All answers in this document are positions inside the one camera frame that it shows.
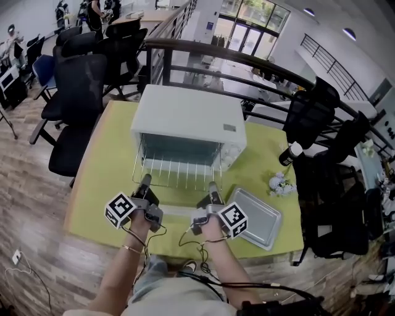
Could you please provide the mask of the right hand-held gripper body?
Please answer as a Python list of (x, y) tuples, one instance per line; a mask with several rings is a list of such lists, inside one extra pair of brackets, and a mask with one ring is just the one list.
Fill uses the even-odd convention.
[(219, 194), (208, 194), (197, 204), (197, 209), (191, 214), (191, 231), (194, 235), (202, 233), (201, 227), (209, 222), (211, 217), (217, 217), (225, 236), (235, 239), (246, 231), (248, 217), (236, 202), (225, 205)]

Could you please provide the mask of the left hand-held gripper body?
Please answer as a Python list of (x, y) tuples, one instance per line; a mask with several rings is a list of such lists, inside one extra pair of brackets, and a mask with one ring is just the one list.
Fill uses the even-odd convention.
[(150, 188), (141, 189), (131, 196), (120, 192), (110, 200), (104, 209), (104, 216), (116, 228), (126, 225), (135, 210), (142, 210), (144, 217), (151, 223), (151, 231), (157, 232), (162, 224), (163, 211), (159, 200)]

